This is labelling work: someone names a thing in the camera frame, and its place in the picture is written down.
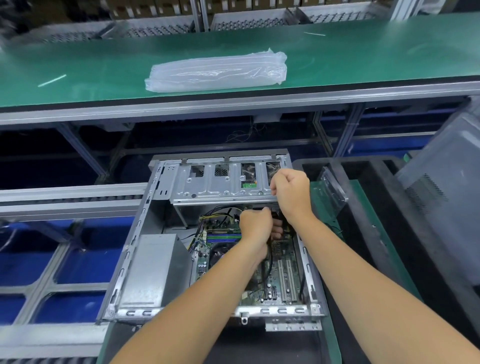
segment person's right hand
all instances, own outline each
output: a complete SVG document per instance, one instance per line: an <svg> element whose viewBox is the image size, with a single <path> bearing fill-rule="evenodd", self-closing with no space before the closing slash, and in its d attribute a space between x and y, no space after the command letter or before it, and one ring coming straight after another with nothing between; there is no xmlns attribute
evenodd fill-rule
<svg viewBox="0 0 480 364"><path fill-rule="evenodd" d="M281 168L273 176L270 189L290 224L295 225L299 219L312 215L310 180L305 172Z"/></svg>

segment green tabletop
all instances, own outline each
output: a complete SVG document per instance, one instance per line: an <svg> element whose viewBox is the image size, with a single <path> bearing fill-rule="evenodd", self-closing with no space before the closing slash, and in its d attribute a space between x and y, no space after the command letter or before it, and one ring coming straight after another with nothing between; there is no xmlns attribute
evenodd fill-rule
<svg viewBox="0 0 480 364"><path fill-rule="evenodd" d="M256 89L480 75L480 13L33 44L0 53L0 107L171 96L145 90L152 65L268 48L287 79Z"/></svg>

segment person's left hand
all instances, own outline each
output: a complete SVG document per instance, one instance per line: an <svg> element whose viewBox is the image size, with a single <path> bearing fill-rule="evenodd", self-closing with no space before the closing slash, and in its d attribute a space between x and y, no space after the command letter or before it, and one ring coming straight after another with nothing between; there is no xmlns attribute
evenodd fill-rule
<svg viewBox="0 0 480 364"><path fill-rule="evenodd" d="M282 221L272 218L268 207L263 210L244 210L240 214L241 240L258 251L259 256L265 259L267 255L267 240L282 238Z"/></svg>

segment plastic bag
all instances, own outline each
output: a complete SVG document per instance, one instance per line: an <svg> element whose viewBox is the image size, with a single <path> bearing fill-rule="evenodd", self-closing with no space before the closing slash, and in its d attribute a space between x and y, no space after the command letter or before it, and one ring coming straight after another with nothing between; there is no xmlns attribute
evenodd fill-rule
<svg viewBox="0 0 480 364"><path fill-rule="evenodd" d="M145 88L153 92L221 90L281 84L287 77L283 52L193 58L156 64Z"/></svg>

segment pci slot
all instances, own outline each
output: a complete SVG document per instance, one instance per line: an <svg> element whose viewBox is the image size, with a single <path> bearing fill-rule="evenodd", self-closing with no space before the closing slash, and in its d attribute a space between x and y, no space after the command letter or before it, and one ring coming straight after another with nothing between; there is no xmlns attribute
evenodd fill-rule
<svg viewBox="0 0 480 364"><path fill-rule="evenodd" d="M295 283L293 280L293 270L292 270L292 261L287 259L287 272L288 272L288 282L290 283L290 294L292 296L292 301L297 300L297 290L295 288Z"/></svg>
<svg viewBox="0 0 480 364"><path fill-rule="evenodd" d="M278 275L280 278L280 290L282 291L282 301L287 301L287 288L285 287L285 275L283 270L283 261L278 261Z"/></svg>

